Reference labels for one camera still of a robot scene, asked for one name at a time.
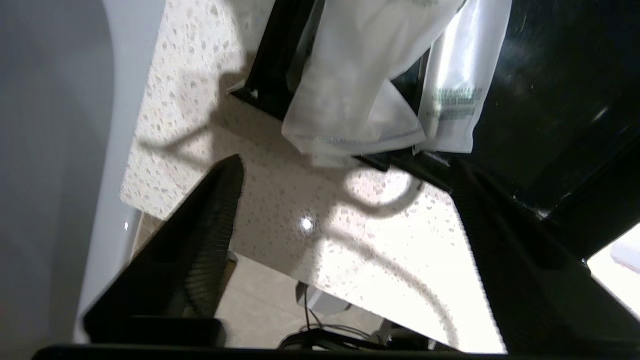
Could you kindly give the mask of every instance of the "quartz countertop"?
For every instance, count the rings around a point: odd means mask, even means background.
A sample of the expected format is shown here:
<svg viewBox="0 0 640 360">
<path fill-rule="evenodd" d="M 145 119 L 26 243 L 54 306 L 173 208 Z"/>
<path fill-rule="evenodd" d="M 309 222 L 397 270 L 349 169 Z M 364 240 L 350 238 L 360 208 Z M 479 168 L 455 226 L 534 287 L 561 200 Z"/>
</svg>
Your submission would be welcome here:
<svg viewBox="0 0 640 360">
<path fill-rule="evenodd" d="M 213 163 L 240 154 L 232 250 L 462 351 L 504 352 L 448 194 L 395 168 L 313 167 L 281 122 L 228 95 L 272 7 L 167 2 L 122 200 L 166 219 Z"/>
</svg>

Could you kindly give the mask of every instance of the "plastic bag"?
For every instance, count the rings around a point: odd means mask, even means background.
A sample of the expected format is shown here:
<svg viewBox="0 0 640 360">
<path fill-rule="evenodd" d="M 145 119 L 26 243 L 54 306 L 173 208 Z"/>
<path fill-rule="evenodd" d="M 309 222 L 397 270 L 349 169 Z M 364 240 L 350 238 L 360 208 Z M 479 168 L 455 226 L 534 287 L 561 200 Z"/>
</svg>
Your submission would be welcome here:
<svg viewBox="0 0 640 360">
<path fill-rule="evenodd" d="M 493 79 L 511 0 L 469 0 L 431 47 L 418 118 L 420 150 L 470 153 Z"/>
<path fill-rule="evenodd" d="M 356 155 L 415 145 L 424 132 L 388 79 L 443 33 L 463 0 L 327 0 L 282 134 L 302 153 Z"/>
</svg>

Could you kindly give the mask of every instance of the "white wall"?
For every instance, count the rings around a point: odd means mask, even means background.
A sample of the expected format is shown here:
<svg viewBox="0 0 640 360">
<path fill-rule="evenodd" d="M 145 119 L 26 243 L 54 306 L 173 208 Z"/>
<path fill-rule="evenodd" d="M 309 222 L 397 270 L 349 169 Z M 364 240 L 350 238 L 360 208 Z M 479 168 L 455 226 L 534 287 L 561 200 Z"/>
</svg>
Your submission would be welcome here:
<svg viewBox="0 0 640 360">
<path fill-rule="evenodd" d="M 135 13 L 147 25 L 145 43 L 129 57 L 144 74 L 129 84 L 116 86 L 116 73 L 127 64 L 114 60 L 101 0 L 0 1 L 2 359 L 29 358 L 43 346 L 72 341 L 116 114 L 129 124 L 119 127 L 128 139 L 120 152 L 129 150 L 164 1 L 107 3 L 111 12 L 129 20 Z M 130 96 L 123 98 L 115 88 L 127 85 Z M 122 156 L 116 158 L 112 168 L 124 171 Z M 119 189 L 116 182 L 109 188 Z M 110 200 L 119 202 L 117 195 Z"/>
</svg>

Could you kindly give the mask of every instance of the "white countertop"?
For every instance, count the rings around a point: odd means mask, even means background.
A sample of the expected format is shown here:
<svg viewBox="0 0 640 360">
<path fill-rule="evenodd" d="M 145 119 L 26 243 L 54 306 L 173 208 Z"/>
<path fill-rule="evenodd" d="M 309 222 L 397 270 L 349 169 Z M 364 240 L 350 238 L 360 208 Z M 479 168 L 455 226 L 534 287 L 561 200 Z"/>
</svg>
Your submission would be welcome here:
<svg viewBox="0 0 640 360">
<path fill-rule="evenodd" d="M 240 154 L 232 249 L 466 352 L 504 352 L 451 198 L 397 169 L 318 169 L 279 121 L 227 95 L 248 76 L 273 1 L 167 2 L 122 185 L 166 219 Z"/>
</svg>

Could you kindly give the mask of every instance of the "translucent plastic bag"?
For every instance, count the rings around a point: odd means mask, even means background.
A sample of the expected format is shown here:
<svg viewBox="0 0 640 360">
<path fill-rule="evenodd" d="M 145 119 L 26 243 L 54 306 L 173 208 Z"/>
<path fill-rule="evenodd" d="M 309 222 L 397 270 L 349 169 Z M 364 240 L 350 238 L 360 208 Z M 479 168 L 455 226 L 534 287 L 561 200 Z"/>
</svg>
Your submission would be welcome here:
<svg viewBox="0 0 640 360">
<path fill-rule="evenodd" d="M 417 149 L 470 153 L 509 23 L 511 0 L 468 0 L 431 47 Z"/>
<path fill-rule="evenodd" d="M 463 0 L 327 0 L 282 127 L 302 153 L 356 155 L 425 140 L 388 79 L 415 63 Z"/>
</svg>

